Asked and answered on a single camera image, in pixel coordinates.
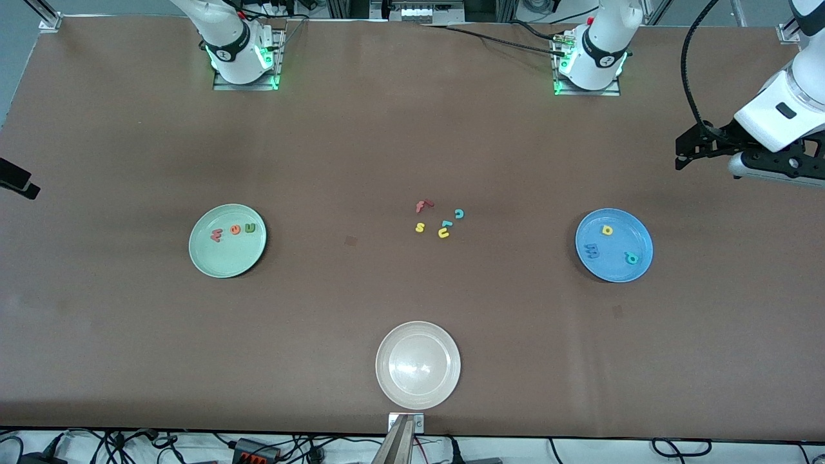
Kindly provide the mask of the grey control box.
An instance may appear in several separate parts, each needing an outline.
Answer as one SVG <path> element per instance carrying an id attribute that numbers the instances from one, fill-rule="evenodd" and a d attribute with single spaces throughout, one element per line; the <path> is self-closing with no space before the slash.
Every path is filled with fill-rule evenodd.
<path id="1" fill-rule="evenodd" d="M 464 23 L 463 0 L 369 0 L 369 20 L 447 26 Z"/>

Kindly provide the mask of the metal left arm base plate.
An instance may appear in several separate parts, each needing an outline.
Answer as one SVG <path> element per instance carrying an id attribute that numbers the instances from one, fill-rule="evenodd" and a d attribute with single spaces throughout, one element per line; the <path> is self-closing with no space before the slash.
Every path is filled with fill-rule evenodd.
<path id="1" fill-rule="evenodd" d="M 619 85 L 618 77 L 616 77 L 606 88 L 596 90 L 583 89 L 576 86 L 569 80 L 568 77 L 563 76 L 559 70 L 553 70 L 553 80 L 554 94 L 556 96 L 621 96 L 621 85 Z"/>

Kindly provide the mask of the black power strip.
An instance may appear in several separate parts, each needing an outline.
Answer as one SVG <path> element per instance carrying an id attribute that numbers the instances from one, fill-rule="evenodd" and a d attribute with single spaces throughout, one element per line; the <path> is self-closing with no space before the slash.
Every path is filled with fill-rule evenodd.
<path id="1" fill-rule="evenodd" d="M 231 464 L 277 464 L 281 452 L 276 445 L 240 438 L 235 441 Z"/>

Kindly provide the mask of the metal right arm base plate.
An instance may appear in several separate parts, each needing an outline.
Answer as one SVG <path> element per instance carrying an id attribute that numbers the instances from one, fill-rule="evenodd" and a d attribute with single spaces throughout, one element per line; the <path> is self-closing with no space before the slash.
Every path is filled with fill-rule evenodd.
<path id="1" fill-rule="evenodd" d="M 213 53 L 206 51 L 214 70 L 215 90 L 240 92 L 277 91 L 280 87 L 281 68 L 285 55 L 285 30 L 260 26 L 248 33 L 242 49 L 238 49 L 233 61 L 222 61 L 229 55 L 226 50 Z"/>

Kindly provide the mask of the mint green plate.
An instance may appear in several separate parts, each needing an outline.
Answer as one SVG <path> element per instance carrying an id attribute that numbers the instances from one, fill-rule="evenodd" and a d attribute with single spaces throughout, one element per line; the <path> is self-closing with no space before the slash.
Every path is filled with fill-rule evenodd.
<path id="1" fill-rule="evenodd" d="M 246 234 L 244 224 L 255 223 L 256 232 Z M 233 224 L 239 224 L 242 232 L 232 235 Z M 210 240 L 210 232 L 223 229 L 219 243 Z M 194 224 L 188 240 L 188 253 L 192 264 L 204 275 L 230 278 L 250 270 L 263 255 L 267 232 L 264 220 L 249 206 L 224 204 L 210 209 Z"/>

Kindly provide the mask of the blue plate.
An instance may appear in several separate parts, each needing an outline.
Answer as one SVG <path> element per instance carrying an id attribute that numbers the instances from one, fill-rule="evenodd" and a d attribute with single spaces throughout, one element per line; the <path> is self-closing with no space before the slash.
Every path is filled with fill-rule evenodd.
<path id="1" fill-rule="evenodd" d="M 613 227 L 613 235 L 601 234 L 604 224 Z M 584 244 L 598 244 L 601 255 L 588 259 Z M 616 208 L 595 209 L 581 220 L 574 236 L 578 258 L 587 270 L 602 281 L 627 283 L 638 279 L 648 271 L 654 258 L 652 236 L 641 220 Z M 625 252 L 636 253 L 639 263 L 631 266 L 625 262 Z"/>

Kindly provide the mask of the white plate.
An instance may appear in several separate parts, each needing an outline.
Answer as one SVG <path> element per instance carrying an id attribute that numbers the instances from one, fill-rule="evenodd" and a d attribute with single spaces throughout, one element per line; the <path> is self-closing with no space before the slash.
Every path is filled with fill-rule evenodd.
<path id="1" fill-rule="evenodd" d="M 458 385 L 461 355 L 454 338 L 428 321 L 409 321 L 387 334 L 375 355 L 380 390 L 395 405 L 424 411 L 445 402 Z"/>

